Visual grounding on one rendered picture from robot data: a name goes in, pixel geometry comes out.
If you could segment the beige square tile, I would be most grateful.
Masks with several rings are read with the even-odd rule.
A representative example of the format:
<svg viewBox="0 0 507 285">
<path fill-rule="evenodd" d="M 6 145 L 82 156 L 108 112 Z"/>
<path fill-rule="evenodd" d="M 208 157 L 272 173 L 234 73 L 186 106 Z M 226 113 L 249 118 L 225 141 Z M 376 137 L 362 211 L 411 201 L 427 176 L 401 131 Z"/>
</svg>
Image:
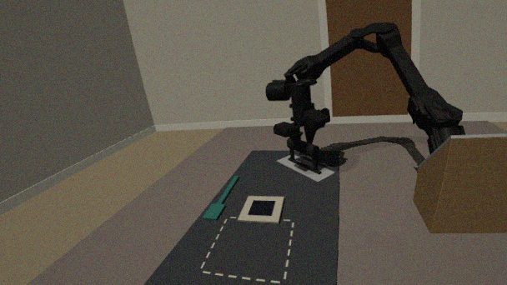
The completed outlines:
<svg viewBox="0 0 507 285">
<path fill-rule="evenodd" d="M 248 196 L 238 222 L 279 223 L 284 197 Z"/>
</svg>

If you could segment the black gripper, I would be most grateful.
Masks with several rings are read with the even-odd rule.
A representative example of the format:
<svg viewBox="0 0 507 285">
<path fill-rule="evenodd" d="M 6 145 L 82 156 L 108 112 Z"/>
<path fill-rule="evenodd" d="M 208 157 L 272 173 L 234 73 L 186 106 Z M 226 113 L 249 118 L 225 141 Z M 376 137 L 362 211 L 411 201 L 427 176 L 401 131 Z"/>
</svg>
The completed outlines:
<svg viewBox="0 0 507 285">
<path fill-rule="evenodd" d="M 311 143 L 314 140 L 314 135 L 317 130 L 312 130 L 307 124 L 299 123 L 299 113 L 300 109 L 306 108 L 306 110 L 311 108 L 311 105 L 314 103 L 311 103 L 310 101 L 307 102 L 291 102 L 292 104 L 289 104 L 291 108 L 293 108 L 293 114 L 294 116 L 291 117 L 291 121 L 294 121 L 293 123 L 289 122 L 281 122 L 274 125 L 274 134 L 277 134 L 282 137 L 291 137 L 291 139 L 294 142 L 294 145 L 296 148 L 301 152 L 302 150 L 302 143 L 301 143 L 301 136 L 302 132 L 300 132 L 300 127 L 304 126 L 304 133 L 306 137 L 306 142 Z"/>
</svg>

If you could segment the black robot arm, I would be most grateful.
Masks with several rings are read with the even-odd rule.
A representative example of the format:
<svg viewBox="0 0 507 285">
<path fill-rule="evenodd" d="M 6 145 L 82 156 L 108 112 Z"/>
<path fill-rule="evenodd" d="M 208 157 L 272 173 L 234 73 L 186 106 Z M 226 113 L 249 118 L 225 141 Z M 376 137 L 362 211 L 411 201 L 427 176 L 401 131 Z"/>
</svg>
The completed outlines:
<svg viewBox="0 0 507 285">
<path fill-rule="evenodd" d="M 376 43 L 364 37 L 376 33 Z M 400 80 L 410 95 L 407 111 L 412 117 L 413 124 L 426 131 L 429 139 L 429 153 L 433 153 L 450 135 L 465 135 L 461 121 L 463 111 L 448 104 L 433 88 L 428 87 L 418 68 L 405 51 L 399 29 L 391 22 L 372 23 L 364 28 L 356 28 L 332 46 L 327 47 L 318 55 L 310 55 L 299 59 L 285 74 L 283 80 L 273 80 L 266 87 L 269 101 L 289 101 L 303 103 L 311 100 L 309 86 L 317 83 L 324 69 L 336 63 L 340 58 L 350 54 L 355 49 L 366 50 L 371 53 L 381 53 L 388 58 Z M 293 75 L 296 75 L 297 82 Z M 299 123 L 307 124 L 312 130 L 324 127 L 329 121 L 329 110 L 316 110 L 314 104 L 306 110 L 300 109 Z"/>
</svg>

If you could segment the small green trowel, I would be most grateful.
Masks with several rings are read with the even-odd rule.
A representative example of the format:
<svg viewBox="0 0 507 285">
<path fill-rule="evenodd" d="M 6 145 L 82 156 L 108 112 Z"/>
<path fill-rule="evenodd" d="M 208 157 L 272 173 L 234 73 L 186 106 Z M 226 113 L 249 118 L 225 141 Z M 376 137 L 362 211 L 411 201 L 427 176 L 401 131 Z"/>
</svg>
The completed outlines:
<svg viewBox="0 0 507 285">
<path fill-rule="evenodd" d="M 235 176 L 232 180 L 232 182 L 226 187 L 226 189 L 223 192 L 222 197 L 218 200 L 217 204 L 211 204 L 208 210 L 206 211 L 205 215 L 203 216 L 203 219 L 205 220 L 214 220 L 217 221 L 220 217 L 223 210 L 226 208 L 226 205 L 223 204 L 225 202 L 225 198 L 228 196 L 229 192 L 235 185 L 235 183 L 238 181 L 239 176 Z"/>
</svg>

